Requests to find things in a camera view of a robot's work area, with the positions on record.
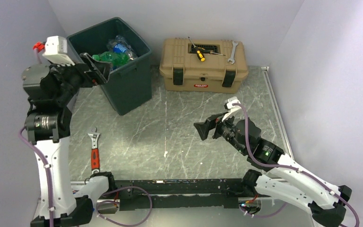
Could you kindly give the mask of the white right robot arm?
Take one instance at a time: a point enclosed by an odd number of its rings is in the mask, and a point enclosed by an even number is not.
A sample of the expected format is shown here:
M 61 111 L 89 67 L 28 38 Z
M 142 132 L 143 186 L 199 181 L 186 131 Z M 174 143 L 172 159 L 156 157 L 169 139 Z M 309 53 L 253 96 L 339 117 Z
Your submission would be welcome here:
M 292 204 L 309 213 L 314 221 L 325 227 L 342 224 L 352 190 L 336 186 L 295 162 L 283 149 L 261 137 L 261 129 L 251 120 L 234 122 L 234 117 L 222 121 L 223 114 L 215 114 L 204 122 L 193 125 L 201 140 L 206 140 L 210 130 L 213 139 L 223 138 L 254 166 L 242 178 L 242 192 L 271 196 Z

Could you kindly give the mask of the green plastic bottle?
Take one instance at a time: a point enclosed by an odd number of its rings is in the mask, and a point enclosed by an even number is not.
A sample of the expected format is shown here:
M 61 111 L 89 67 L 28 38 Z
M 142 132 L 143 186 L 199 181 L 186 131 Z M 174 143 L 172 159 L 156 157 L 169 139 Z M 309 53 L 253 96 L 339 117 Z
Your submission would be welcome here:
M 109 62 L 113 65 L 113 67 L 120 67 L 127 64 L 130 59 L 124 53 L 116 53 L 116 52 L 104 52 L 102 54 L 94 54 L 92 58 L 96 61 L 105 61 Z

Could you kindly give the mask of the crushed Pepsi bottle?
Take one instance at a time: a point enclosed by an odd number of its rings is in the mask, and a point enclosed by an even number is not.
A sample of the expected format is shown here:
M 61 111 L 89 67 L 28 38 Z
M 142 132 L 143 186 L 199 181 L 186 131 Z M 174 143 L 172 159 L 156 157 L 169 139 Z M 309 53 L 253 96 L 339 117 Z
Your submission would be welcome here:
M 114 39 L 109 39 L 106 46 L 108 50 L 127 55 L 130 60 L 138 58 L 131 45 L 122 35 L 117 35 Z

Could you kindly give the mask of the dark green plastic bin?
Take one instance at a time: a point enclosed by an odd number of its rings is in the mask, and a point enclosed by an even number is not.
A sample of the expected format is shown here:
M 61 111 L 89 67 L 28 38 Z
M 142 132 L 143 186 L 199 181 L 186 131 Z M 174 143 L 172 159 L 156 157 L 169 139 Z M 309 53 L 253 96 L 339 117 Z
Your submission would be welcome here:
M 109 41 L 118 35 L 125 38 L 137 58 L 112 70 L 108 82 L 101 89 L 112 108 L 119 115 L 125 115 L 152 98 L 152 51 L 148 44 L 119 17 L 69 35 L 67 40 L 76 55 L 84 52 L 93 55 L 107 51 Z

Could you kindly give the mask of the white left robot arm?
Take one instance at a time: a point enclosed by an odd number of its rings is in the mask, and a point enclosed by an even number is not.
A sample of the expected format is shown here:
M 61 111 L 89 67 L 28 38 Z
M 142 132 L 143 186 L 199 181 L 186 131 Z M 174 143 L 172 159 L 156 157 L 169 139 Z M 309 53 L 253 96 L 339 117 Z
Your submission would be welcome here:
M 91 221 L 98 199 L 112 198 L 117 185 L 111 172 L 94 172 L 73 193 L 69 173 L 69 139 L 72 112 L 68 104 L 84 87 L 108 82 L 112 64 L 80 54 L 74 63 L 57 54 L 49 65 L 35 64 L 22 73 L 23 89 L 30 108 L 22 141 L 35 153 L 41 201 L 32 227 L 76 227 Z

